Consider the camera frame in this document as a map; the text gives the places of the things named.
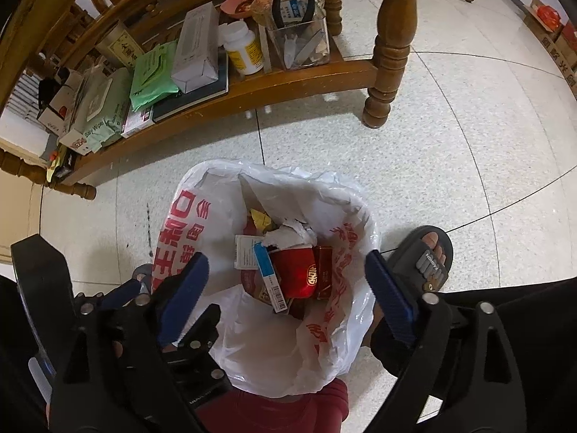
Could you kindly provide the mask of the wooden coffee table frame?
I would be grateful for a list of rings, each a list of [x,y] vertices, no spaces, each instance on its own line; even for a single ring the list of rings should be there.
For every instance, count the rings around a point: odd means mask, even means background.
[[[85,178],[209,120],[317,94],[366,89],[362,120],[381,127],[418,24],[417,0],[382,0],[371,59],[343,58],[342,0],[19,0],[1,34],[1,99],[22,74],[62,88],[55,133],[76,153],[49,180],[3,152],[5,172],[92,200]]]

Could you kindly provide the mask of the red box in trash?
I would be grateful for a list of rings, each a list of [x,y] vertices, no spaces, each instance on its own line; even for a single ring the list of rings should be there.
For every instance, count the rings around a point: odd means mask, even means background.
[[[332,287],[332,248],[317,245],[313,248],[313,253],[317,269],[315,298],[319,301],[327,300],[331,296]]]

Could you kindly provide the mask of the yellow snack wrapper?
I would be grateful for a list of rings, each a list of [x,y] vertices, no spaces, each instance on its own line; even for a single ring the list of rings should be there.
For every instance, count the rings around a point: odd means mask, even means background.
[[[263,211],[251,208],[250,217],[252,219],[255,229],[257,230],[258,233],[261,233],[262,235],[264,235],[264,233],[274,231],[278,227],[276,223],[273,221],[273,219]]]

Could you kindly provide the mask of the cardboard boxes by wall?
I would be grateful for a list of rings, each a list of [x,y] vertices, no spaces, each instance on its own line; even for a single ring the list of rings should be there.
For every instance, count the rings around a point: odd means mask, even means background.
[[[573,95],[576,95],[576,27],[561,22],[559,12],[541,0],[525,6],[525,26],[545,48]]]

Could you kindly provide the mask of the white tissue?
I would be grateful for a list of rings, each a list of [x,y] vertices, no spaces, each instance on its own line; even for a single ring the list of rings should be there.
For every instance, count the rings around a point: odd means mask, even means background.
[[[318,243],[316,233],[306,224],[297,220],[284,221],[276,230],[265,233],[261,244],[286,250],[297,247],[315,247]]]

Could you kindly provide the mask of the white carton box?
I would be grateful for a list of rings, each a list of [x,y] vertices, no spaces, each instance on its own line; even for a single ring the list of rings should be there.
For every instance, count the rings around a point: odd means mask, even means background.
[[[187,13],[171,71],[184,94],[218,79],[218,12],[207,2]]]

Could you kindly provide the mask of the dark notebook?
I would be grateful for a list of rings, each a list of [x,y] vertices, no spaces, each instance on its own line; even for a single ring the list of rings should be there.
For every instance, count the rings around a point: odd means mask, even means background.
[[[228,55],[223,48],[220,48],[217,80],[186,94],[179,92],[159,101],[153,106],[153,122],[161,123],[176,113],[226,95],[229,91],[228,66]]]

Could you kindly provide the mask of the Nezha white red box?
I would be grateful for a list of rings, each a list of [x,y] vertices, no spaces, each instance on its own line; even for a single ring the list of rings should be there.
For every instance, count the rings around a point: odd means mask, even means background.
[[[74,127],[71,127],[66,134],[59,136],[59,142],[83,157],[92,152],[85,136]]]

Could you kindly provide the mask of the red trash bin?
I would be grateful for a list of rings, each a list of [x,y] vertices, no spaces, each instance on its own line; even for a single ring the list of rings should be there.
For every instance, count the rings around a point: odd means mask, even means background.
[[[321,391],[269,399],[234,389],[197,408],[210,432],[339,432],[348,417],[348,389],[334,379]]]

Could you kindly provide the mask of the gold tea tin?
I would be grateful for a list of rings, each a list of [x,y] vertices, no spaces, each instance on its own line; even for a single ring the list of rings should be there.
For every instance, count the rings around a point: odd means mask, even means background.
[[[97,50],[113,66],[134,69],[137,59],[144,54],[123,22],[112,25],[96,45]]]

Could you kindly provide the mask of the green wipes pack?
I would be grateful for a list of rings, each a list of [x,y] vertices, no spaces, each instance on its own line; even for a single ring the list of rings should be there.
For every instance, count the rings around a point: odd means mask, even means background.
[[[171,77],[176,48],[177,42],[173,40],[156,45],[137,59],[130,89],[133,111],[147,109],[179,92]]]

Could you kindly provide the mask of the person's sandaled foot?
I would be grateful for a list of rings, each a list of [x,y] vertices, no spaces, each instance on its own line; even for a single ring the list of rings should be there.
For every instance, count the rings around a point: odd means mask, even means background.
[[[438,292],[448,280],[453,257],[452,241],[443,230],[420,226],[401,241],[387,265],[419,293]]]

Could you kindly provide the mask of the small white box in trash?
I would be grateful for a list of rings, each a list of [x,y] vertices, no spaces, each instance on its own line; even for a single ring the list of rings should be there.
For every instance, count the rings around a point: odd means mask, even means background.
[[[234,267],[237,270],[257,270],[258,263],[254,253],[254,246],[260,244],[263,237],[236,235],[236,258]]]

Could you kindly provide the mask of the white yellow pill bottle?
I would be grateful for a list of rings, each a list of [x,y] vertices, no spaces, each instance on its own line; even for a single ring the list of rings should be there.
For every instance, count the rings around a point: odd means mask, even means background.
[[[256,39],[243,19],[219,26],[221,45],[240,75],[253,75],[264,67],[264,59]]]

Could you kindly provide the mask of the clear plastic organizer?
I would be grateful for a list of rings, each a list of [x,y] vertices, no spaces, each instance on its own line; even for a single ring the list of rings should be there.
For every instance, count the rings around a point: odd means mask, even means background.
[[[325,65],[331,49],[324,9],[317,0],[272,0],[267,29],[285,70]]]

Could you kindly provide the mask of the white red-print trash bag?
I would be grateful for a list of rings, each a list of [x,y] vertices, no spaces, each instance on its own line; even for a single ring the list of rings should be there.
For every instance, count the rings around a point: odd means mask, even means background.
[[[158,235],[153,284],[195,254],[208,275],[186,324],[221,310],[212,357],[243,391],[320,391],[353,364],[373,321],[366,255],[379,244],[360,186],[334,172],[214,159],[180,180]]]

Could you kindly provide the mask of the pink dish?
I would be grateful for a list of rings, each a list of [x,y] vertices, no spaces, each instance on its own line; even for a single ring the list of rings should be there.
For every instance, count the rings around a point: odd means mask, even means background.
[[[245,19],[251,16],[251,5],[254,0],[225,0],[220,5],[222,13],[233,19]]]

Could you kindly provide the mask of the red paper cup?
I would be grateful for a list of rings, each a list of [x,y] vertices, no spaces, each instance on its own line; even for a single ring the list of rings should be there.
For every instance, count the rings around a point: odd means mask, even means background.
[[[269,256],[285,298],[307,299],[314,295],[317,267],[311,247],[276,250]]]

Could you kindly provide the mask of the blue white medicine box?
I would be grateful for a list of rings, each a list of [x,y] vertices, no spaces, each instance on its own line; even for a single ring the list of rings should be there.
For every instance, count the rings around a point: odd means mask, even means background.
[[[267,249],[260,242],[260,244],[256,244],[254,246],[254,253],[258,263],[259,272],[264,283],[264,287],[267,290],[271,305],[275,313],[279,314],[287,311],[289,309],[287,307],[287,301],[283,296],[283,291],[279,284]]]

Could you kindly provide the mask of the baby wipes pack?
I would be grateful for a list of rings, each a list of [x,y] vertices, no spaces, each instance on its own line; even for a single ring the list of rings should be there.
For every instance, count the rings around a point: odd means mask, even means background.
[[[85,73],[71,126],[91,153],[121,138],[131,107],[131,84],[132,73],[127,67],[105,74],[103,66],[95,66]]]

